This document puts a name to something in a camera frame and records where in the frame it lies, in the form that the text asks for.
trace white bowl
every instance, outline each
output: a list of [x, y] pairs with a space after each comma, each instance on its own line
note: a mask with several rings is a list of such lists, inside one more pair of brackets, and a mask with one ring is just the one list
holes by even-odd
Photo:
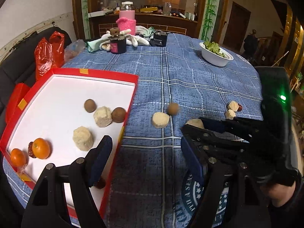
[[234, 59], [232, 55], [230, 55], [227, 51], [225, 51], [221, 47], [219, 52], [223, 53], [226, 56], [226, 58], [207, 50], [203, 42], [201, 42], [199, 45], [202, 48], [203, 58], [215, 66], [224, 67], [227, 65], [228, 62]]

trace white bottle cap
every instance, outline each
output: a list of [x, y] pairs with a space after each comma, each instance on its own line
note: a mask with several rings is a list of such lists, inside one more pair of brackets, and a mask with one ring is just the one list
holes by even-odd
[[122, 2], [122, 5], [133, 5], [133, 2]]

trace white wall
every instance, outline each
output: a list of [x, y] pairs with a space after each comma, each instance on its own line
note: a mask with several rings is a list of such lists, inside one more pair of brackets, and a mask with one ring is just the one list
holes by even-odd
[[[0, 48], [27, 29], [72, 11], [72, 0], [6, 0], [0, 8]], [[73, 18], [58, 26], [76, 40]]]
[[227, 26], [229, 24], [232, 2], [243, 6], [251, 12], [250, 21], [245, 37], [250, 34], [253, 29], [257, 31], [257, 38], [270, 37], [272, 36], [273, 31], [277, 32], [280, 35], [284, 35], [283, 31], [281, 30], [283, 29], [282, 23], [271, 0], [228, 0], [227, 14], [225, 18], [227, 23], [225, 24], [222, 31], [220, 44], [222, 44], [224, 41]]

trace bowl of lettuce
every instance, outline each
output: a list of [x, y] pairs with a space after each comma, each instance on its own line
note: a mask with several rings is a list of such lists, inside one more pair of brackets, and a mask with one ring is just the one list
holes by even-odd
[[200, 47], [202, 48], [202, 56], [209, 63], [218, 66], [224, 67], [228, 62], [232, 61], [234, 58], [227, 51], [219, 46], [215, 42], [201, 42]]

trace green leafy vegetable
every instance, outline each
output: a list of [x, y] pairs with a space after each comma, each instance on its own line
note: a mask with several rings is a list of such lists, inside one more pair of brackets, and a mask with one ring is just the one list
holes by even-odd
[[206, 49], [211, 51], [212, 53], [215, 53], [221, 57], [225, 57], [226, 56], [223, 53], [220, 53], [220, 48], [219, 48], [219, 44], [215, 43], [215, 42], [209, 42], [209, 41], [205, 41], [204, 45], [206, 46]]

